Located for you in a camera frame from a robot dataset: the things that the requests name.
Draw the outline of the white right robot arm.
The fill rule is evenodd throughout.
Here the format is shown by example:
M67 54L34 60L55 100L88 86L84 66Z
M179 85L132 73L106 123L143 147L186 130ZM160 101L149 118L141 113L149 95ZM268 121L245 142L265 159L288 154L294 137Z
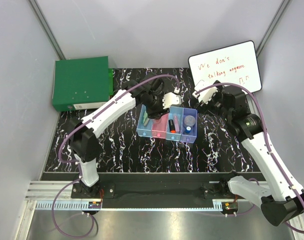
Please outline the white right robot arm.
M268 188L264 188L232 172L221 178L220 195L240 196L252 202L273 226L287 224L304 213L304 187L270 142L263 114L255 115L248 109L246 98L253 94L240 85L217 81L212 85L199 82L193 96L200 107L225 120L228 131L249 152L268 184Z

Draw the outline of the purple drawer bin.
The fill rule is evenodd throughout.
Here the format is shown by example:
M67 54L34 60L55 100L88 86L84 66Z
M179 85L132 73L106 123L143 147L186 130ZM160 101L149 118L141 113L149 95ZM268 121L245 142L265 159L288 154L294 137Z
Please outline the purple drawer bin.
M192 115L196 118L196 124L192 127L189 134L185 133L186 127L184 126L184 117L187 115ZM193 108L183 108L183 118L182 118L182 135L181 142L194 143L197 138L197 110Z

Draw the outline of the lilac highlighter pen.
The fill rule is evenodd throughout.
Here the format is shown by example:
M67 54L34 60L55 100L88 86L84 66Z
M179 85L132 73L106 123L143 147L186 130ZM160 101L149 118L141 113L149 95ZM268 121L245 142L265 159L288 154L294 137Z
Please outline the lilac highlighter pen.
M173 122L174 122L175 131L177 133L179 133L180 132L180 124L179 124L179 120L178 120L177 114L173 114Z

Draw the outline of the sky blue drawer bin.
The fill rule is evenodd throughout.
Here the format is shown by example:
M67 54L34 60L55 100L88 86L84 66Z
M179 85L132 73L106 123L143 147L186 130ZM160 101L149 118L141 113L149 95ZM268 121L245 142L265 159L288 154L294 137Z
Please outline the sky blue drawer bin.
M178 120L179 120L179 124L180 124L180 132L171 133L169 131L169 126L167 124L166 140L179 142L180 139L181 139L181 135L182 135L183 108L182 107L175 107L175 106L170 107L169 114L168 114L168 121L170 119L173 120L173 114L177 114L177 116L178 116Z

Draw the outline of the colourful pink-capped tube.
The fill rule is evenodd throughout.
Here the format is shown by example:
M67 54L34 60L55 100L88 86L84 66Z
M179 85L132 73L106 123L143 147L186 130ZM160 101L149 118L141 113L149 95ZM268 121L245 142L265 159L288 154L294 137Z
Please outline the colourful pink-capped tube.
M165 125L167 121L167 114L163 115L160 119L155 119L154 124L155 125Z

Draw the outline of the green transparent highlighter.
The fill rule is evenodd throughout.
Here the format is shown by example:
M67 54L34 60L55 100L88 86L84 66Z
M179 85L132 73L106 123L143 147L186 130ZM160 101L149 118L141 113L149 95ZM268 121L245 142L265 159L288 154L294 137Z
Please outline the green transparent highlighter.
M143 118L142 118L142 123L143 123L143 125L144 125L144 122L145 122L145 120L148 118L148 114L147 114L147 112L145 111L144 112L144 114L143 114Z

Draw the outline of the black orange-capped marker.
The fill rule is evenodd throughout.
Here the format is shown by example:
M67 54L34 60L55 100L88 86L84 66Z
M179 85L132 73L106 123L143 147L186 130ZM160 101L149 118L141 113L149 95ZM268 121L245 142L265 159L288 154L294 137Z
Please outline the black orange-capped marker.
M174 121L173 121L172 119L170 119L170 120L168 121L168 126L169 126L169 131L170 131L171 133L176 133Z

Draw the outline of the light blue drawer bin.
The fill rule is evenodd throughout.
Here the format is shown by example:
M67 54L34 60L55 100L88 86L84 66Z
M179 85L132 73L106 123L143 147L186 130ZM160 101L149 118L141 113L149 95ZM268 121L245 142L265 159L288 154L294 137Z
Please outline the light blue drawer bin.
M147 126L143 126L142 118L143 118L144 112L147 112L146 107L144 105L142 105L139 119L138 119L137 128L136 128L136 133L140 137L151 138L152 137L151 128L152 128L153 121L151 120L151 122Z

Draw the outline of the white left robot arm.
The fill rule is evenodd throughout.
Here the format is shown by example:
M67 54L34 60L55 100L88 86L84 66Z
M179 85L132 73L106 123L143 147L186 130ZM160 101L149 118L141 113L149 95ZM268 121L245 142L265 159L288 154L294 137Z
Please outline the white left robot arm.
M163 105L166 75L147 75L142 81L129 80L102 107L81 120L72 120L72 131L67 137L80 172L82 192L89 198L99 194L97 159L100 156L98 143L101 133L118 117L139 104L146 108L149 119L159 120L169 112Z

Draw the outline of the clear jar of bands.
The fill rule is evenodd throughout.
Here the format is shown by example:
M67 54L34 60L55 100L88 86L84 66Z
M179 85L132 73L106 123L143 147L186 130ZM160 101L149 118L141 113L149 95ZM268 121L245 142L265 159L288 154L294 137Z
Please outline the clear jar of bands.
M184 117L184 126L185 127L194 127L196 124L196 118L192 115L186 115Z

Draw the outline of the blue and grey bottle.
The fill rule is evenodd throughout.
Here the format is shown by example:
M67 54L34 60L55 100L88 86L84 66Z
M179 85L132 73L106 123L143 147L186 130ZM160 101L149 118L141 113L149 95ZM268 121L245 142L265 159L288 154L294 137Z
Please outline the blue and grey bottle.
M187 126L185 129L185 133L189 134L191 132L192 128L190 126Z

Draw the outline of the pink drawer bin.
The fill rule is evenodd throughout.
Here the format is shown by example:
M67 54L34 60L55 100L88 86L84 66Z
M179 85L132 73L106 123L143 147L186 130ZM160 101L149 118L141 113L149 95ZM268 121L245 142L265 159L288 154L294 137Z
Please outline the pink drawer bin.
M168 124L168 114L167 115L167 121L165 125L156 125L152 124L151 133L152 137L159 138L159 139L165 139L166 138L166 131L167 131L167 124Z

